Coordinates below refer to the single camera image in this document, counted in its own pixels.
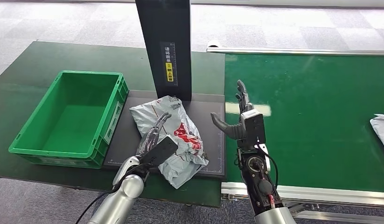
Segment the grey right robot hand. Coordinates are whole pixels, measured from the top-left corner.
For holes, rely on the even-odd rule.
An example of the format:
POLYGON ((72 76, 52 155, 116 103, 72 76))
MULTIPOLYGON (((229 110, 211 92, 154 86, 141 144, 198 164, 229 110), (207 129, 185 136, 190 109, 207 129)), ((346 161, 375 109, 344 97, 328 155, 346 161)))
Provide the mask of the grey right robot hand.
POLYGON ((234 140, 246 138, 246 129, 244 121, 242 121, 242 114, 246 113, 247 111, 254 110, 254 106, 250 102, 246 86, 240 79, 237 80, 237 90, 238 93, 236 93, 235 96, 238 100, 238 107, 240 112, 239 122, 237 124, 230 125, 220 119, 216 113, 210 113, 213 124, 226 136, 234 140))

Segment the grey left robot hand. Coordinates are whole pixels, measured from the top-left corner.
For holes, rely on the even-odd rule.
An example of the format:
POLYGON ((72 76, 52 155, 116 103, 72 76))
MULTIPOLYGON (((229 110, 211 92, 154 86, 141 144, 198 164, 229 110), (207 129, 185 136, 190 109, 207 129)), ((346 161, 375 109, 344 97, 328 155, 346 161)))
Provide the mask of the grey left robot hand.
POLYGON ((171 117, 171 114, 169 114, 168 112, 165 112, 163 115, 161 115, 157 119, 157 121, 148 130, 148 132, 142 136, 142 139, 137 148, 137 153, 136 153, 137 156, 143 157, 145 154, 147 154, 151 149, 153 149, 158 144, 160 131, 163 128, 164 123, 170 117, 171 117))

